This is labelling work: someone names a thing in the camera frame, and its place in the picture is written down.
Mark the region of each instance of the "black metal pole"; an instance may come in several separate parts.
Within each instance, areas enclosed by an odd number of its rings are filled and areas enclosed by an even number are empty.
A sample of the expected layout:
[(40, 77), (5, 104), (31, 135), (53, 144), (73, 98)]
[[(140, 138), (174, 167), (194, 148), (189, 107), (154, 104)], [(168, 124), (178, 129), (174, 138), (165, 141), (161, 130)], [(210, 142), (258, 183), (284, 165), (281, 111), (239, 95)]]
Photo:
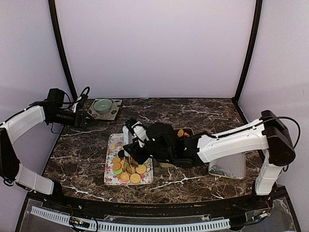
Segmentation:
[(59, 52), (59, 56), (60, 56), (60, 59), (61, 59), (63, 71), (64, 71), (64, 74), (66, 76), (66, 80), (67, 80), (71, 95), (73, 97), (73, 100), (76, 101), (77, 100), (77, 92), (76, 92), (76, 88), (75, 88), (74, 83), (73, 83), (72, 75), (71, 75), (71, 72), (70, 72), (70, 69), (69, 69), (67, 57), (66, 57), (66, 54), (65, 54), (65, 51), (64, 51), (64, 46), (63, 46), (63, 43), (62, 43), (55, 0), (48, 0), (48, 3), (49, 3), (50, 16), (51, 16), (52, 23), (53, 23), (55, 39), (56, 39), (56, 43), (57, 43), (58, 52)]
[(247, 74), (248, 74), (250, 62), (251, 62), (251, 59), (252, 59), (255, 40), (256, 40), (257, 31), (258, 31), (259, 23), (260, 23), (262, 4), (263, 4), (263, 0), (256, 0), (254, 17), (253, 17), (253, 24), (252, 24), (252, 28), (251, 28), (251, 34), (250, 34), (247, 54), (246, 54), (245, 62), (244, 62), (243, 67), (242, 67), (242, 71), (241, 71), (239, 83), (238, 83), (238, 86), (237, 86), (237, 90), (236, 90), (236, 93), (235, 93), (235, 96), (234, 96), (234, 101), (236, 103), (238, 103), (238, 101), (240, 99), (241, 92), (242, 92), (243, 87), (245, 85), (245, 81), (246, 81), (246, 77), (247, 77)]

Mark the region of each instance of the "small bowl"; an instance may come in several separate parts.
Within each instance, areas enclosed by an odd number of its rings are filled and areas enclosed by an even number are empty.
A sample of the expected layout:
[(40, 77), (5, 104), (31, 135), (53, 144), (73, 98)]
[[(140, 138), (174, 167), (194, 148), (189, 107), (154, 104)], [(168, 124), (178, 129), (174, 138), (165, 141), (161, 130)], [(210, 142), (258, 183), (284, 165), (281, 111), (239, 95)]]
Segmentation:
[(112, 107), (112, 101), (109, 99), (101, 99), (97, 101), (93, 108), (101, 115), (107, 114)]

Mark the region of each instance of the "round cookie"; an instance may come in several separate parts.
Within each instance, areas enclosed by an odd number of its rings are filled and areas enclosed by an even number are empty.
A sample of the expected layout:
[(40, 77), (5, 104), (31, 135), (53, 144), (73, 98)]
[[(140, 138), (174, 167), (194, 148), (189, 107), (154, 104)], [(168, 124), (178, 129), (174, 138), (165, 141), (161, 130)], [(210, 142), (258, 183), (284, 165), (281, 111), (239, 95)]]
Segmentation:
[(123, 182), (129, 181), (129, 179), (130, 179), (129, 173), (122, 172), (121, 175), (120, 175), (120, 179), (121, 179)]
[(144, 174), (147, 171), (147, 167), (145, 165), (139, 165), (136, 168), (136, 172), (140, 175)]
[(114, 173), (115, 175), (120, 175), (120, 174), (122, 173), (122, 171), (123, 171), (123, 169), (120, 168), (120, 169), (117, 170), (117, 171), (113, 170), (113, 173)]
[(121, 169), (121, 163), (114, 163), (112, 169), (114, 171), (118, 171), (119, 169)]
[(140, 180), (141, 180), (141, 177), (137, 173), (132, 174), (130, 176), (130, 181), (132, 182), (132, 184), (138, 184), (140, 182)]
[(121, 159), (119, 157), (116, 157), (112, 160), (112, 163), (120, 163)]

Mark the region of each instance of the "white wall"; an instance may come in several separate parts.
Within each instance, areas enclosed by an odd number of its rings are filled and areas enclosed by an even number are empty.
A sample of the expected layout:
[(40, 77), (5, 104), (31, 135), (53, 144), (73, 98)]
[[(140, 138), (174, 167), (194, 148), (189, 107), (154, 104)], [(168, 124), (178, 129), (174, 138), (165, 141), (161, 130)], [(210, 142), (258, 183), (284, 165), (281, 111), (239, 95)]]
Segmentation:
[[(48, 1), (0, 1), (0, 83), (0, 121), (44, 100), (52, 87), (69, 92)], [(26, 167), (42, 173), (55, 140), (50, 127), (41, 124), (20, 138), (14, 149)], [(0, 180), (0, 232), (15, 231), (25, 196), (26, 191)]]
[[(301, 125), (296, 160), (278, 183), (287, 187), (303, 231), (309, 231), (309, 3), (264, 1), (252, 63), (240, 106), (253, 120), (264, 109)], [(292, 139), (297, 127), (284, 121)]]
[(233, 97), (255, 0), (57, 0), (78, 92)]

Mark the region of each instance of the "marble tabletop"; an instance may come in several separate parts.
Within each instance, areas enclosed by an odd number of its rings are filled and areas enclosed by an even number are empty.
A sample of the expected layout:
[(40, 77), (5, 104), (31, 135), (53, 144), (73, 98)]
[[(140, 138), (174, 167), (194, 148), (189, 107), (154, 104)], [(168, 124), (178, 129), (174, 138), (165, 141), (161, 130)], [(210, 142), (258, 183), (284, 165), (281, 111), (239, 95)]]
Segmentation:
[(115, 121), (100, 121), (86, 129), (65, 126), (44, 176), (60, 182), (67, 196), (118, 203), (192, 203), (251, 194), (262, 166), (256, 151), (246, 153), (243, 180), (209, 175), (207, 164), (192, 169), (162, 168), (154, 161), (154, 181), (149, 185), (105, 185), (108, 138), (121, 133), (131, 117), (146, 126), (160, 121), (174, 128), (189, 127), (195, 134), (243, 125), (230, 99), (124, 99)]

